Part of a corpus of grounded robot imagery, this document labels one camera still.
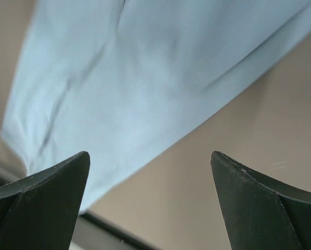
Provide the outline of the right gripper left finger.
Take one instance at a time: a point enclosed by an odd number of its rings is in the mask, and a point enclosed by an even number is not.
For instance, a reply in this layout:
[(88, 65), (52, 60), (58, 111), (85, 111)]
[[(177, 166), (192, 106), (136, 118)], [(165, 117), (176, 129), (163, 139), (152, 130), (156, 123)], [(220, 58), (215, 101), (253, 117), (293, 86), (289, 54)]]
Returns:
[(0, 249), (69, 249), (90, 156), (76, 155), (0, 187)]

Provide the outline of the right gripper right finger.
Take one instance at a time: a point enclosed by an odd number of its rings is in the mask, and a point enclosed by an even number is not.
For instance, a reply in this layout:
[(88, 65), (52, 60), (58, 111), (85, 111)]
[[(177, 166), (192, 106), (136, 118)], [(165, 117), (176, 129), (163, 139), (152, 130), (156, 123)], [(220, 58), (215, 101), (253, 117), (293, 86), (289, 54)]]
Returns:
[(222, 152), (210, 164), (232, 249), (311, 249), (311, 192)]

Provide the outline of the blue t shirt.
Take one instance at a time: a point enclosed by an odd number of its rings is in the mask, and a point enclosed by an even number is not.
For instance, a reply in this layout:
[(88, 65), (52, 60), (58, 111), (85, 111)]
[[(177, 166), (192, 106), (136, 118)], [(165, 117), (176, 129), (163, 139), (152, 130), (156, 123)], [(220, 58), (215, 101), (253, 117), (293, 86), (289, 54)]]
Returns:
[(310, 31), (311, 1), (37, 1), (1, 137), (29, 175), (88, 152), (85, 211)]

